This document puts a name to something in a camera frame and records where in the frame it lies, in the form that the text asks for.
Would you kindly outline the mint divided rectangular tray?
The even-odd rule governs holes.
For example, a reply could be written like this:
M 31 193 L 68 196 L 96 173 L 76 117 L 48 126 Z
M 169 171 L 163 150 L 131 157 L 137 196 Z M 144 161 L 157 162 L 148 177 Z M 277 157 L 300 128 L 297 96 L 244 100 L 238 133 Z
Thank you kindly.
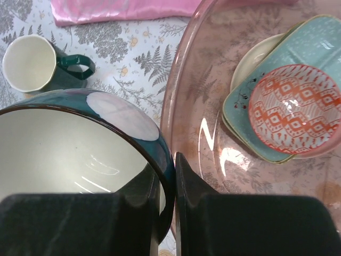
M 280 161 L 271 161 L 269 159 L 267 159 L 266 157 L 262 156 L 261 154 L 259 154 L 254 148 L 252 148 L 234 129 L 233 127 L 227 122 L 227 120 L 225 119 L 224 115 L 221 114 L 222 116 L 222 122 L 224 123 L 224 125 L 228 128 L 228 130 L 236 137 L 238 138 L 254 155 L 256 155 L 258 158 L 267 161 L 269 163 L 272 164 L 284 164 L 290 160 L 292 160 L 294 158 L 293 155 L 286 157 L 283 160 Z

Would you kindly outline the pink satin cloth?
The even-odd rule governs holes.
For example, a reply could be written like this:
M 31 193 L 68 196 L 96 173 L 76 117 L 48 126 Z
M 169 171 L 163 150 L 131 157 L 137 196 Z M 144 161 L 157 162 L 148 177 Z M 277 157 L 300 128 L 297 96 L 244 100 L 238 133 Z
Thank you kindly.
M 86 23 L 202 17 L 240 7 L 292 7 L 298 1 L 51 1 L 58 27 Z

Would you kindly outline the dark teal dotted bowl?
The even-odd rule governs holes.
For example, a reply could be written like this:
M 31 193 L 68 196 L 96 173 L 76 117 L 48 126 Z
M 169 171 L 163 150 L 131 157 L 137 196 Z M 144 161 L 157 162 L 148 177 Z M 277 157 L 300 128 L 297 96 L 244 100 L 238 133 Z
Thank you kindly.
M 111 194 L 145 168 L 160 187 L 159 240 L 172 222 L 175 168 L 155 122 L 121 97 L 55 90 L 1 110 L 1 198 L 12 194 Z

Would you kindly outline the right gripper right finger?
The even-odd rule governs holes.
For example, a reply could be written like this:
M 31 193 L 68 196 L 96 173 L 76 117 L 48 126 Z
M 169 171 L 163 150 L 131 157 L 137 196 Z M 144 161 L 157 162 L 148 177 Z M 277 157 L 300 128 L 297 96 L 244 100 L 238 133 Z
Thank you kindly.
M 176 154 L 178 255 L 336 255 L 337 229 L 314 197 L 221 194 Z

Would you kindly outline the cream and pink plate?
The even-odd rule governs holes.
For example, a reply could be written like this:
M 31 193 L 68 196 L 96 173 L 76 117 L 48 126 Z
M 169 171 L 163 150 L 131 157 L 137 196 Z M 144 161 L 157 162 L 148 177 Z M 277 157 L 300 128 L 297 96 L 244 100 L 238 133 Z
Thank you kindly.
M 260 64 L 260 62 L 265 58 L 265 56 L 272 51 L 273 48 L 276 48 L 278 44 L 282 40 L 284 40 L 290 32 L 277 34 L 274 36 L 271 36 L 267 39 L 262 40 L 261 42 L 257 43 L 255 46 L 253 46 L 240 60 L 238 63 L 232 79 L 230 83 L 230 92 L 226 99 L 224 100 L 224 103 L 230 96 L 230 94 L 240 85 L 240 83 L 243 81 L 243 79 L 251 73 L 257 65 Z M 226 119 L 225 114 L 225 107 L 222 107 L 222 114 L 224 115 Z

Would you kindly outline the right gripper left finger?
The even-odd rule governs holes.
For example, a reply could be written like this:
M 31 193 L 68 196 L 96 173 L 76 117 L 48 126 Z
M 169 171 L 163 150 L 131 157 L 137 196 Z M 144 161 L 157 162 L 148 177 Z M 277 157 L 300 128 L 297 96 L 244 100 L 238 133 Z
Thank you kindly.
M 153 255 L 156 175 L 112 194 L 16 194 L 1 201 L 1 255 Z

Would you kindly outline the pink transparent plastic bin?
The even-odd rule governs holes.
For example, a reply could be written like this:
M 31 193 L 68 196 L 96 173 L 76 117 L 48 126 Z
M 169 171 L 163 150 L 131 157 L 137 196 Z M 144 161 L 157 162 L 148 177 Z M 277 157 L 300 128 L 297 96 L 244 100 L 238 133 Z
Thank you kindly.
M 272 164 L 254 155 L 222 122 L 222 107 L 243 56 L 271 36 L 307 20 L 340 20 L 340 1 L 298 1 L 292 7 L 240 7 L 191 18 L 168 79 L 161 129 L 172 152 L 221 194 L 318 199 L 337 229 L 340 255 L 340 129 L 334 144 Z

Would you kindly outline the dark green mug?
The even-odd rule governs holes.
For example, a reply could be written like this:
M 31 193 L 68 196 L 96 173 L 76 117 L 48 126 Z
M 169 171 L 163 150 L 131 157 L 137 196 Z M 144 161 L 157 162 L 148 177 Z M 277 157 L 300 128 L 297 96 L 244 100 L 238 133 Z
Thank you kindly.
M 89 57 L 67 55 L 35 34 L 15 39 L 5 51 L 2 67 L 9 85 L 28 94 L 84 88 L 96 70 Z

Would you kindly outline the red patterned bowl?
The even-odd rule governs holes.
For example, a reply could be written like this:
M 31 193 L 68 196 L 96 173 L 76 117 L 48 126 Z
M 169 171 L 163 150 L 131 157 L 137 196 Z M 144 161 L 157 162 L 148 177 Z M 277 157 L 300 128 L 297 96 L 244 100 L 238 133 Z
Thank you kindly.
M 269 148 L 291 155 L 318 150 L 340 129 L 340 89 L 324 71 L 304 64 L 267 73 L 249 98 L 248 116 Z

